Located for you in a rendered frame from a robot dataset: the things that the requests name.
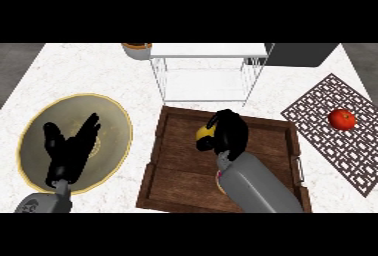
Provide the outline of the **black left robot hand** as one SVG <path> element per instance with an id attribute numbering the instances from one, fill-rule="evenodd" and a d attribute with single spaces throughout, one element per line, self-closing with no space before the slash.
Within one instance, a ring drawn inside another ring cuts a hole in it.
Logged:
<path id="1" fill-rule="evenodd" d="M 45 149 L 51 156 L 46 185 L 55 188 L 55 184 L 65 180 L 70 184 L 79 181 L 89 155 L 95 147 L 98 132 L 101 129 L 99 116 L 94 113 L 77 134 L 65 138 L 58 125 L 48 122 L 43 125 Z"/>

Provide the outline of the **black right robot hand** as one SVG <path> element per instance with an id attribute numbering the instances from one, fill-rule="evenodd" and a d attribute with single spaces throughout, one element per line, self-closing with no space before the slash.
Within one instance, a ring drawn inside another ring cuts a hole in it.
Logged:
<path id="1" fill-rule="evenodd" d="M 197 140 L 200 151 L 213 150 L 216 154 L 229 152 L 228 159 L 234 161 L 246 151 L 249 144 L 249 125 L 238 113 L 231 109 L 216 112 L 204 125 L 207 128 L 216 126 L 215 136 L 206 136 Z"/>

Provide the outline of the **yellow lemon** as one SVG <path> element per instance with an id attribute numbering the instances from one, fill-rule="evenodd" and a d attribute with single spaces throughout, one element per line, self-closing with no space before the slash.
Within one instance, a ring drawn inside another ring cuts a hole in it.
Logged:
<path id="1" fill-rule="evenodd" d="M 212 128 L 207 128 L 207 126 L 203 126 L 195 134 L 195 139 L 200 140 L 206 136 L 215 136 L 216 126 L 212 126 Z"/>

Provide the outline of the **brown wooden tray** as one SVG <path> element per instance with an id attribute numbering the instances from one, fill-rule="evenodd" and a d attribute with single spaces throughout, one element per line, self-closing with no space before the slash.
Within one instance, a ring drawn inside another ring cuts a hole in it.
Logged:
<path id="1" fill-rule="evenodd" d="M 147 165 L 136 206 L 166 212 L 237 212 L 243 209 L 218 187 L 216 154 L 197 150 L 195 133 L 213 114 L 166 106 L 156 130 L 156 145 Z M 249 146 L 272 173 L 312 211 L 309 190 L 302 186 L 300 146 L 290 121 L 247 117 Z"/>

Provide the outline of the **grey plate with gold rim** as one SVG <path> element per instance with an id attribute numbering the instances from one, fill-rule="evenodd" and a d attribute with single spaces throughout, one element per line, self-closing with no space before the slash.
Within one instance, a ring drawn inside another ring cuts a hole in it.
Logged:
<path id="1" fill-rule="evenodd" d="M 99 116 L 101 129 L 82 176 L 71 185 L 73 194 L 86 193 L 99 186 L 122 167 L 133 140 L 133 125 L 122 104 L 110 97 L 91 93 L 61 98 L 30 120 L 18 143 L 20 174 L 39 192 L 55 192 L 45 182 L 51 157 L 45 149 L 43 125 L 54 122 L 63 135 L 70 138 L 92 113 Z"/>

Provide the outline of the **brown lattice placemat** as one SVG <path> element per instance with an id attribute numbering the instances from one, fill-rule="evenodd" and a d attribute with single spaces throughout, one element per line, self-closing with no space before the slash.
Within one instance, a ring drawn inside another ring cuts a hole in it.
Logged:
<path id="1" fill-rule="evenodd" d="M 346 109 L 356 117 L 349 131 L 337 130 L 330 113 Z M 281 112 L 358 192 L 368 197 L 378 185 L 378 106 L 330 74 Z"/>

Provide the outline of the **red tomato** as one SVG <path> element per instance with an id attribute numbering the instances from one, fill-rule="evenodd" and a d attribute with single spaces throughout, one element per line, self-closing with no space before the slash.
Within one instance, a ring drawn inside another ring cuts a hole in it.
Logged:
<path id="1" fill-rule="evenodd" d="M 346 109 L 336 109 L 328 115 L 331 126 L 339 130 L 350 130 L 356 125 L 356 118 L 352 112 Z"/>

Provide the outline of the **dark grey appliance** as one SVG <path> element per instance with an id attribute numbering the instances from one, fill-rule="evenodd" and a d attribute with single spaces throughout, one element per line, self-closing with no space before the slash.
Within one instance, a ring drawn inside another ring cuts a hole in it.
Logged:
<path id="1" fill-rule="evenodd" d="M 339 43 L 266 43 L 268 66 L 318 67 Z"/>

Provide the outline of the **grey pot with brown rim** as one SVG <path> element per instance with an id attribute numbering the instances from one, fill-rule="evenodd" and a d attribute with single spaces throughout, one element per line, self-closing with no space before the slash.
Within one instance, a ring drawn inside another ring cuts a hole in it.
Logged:
<path id="1" fill-rule="evenodd" d="M 151 43 L 123 43 L 123 49 L 129 57 L 135 60 L 148 60 L 151 58 Z"/>

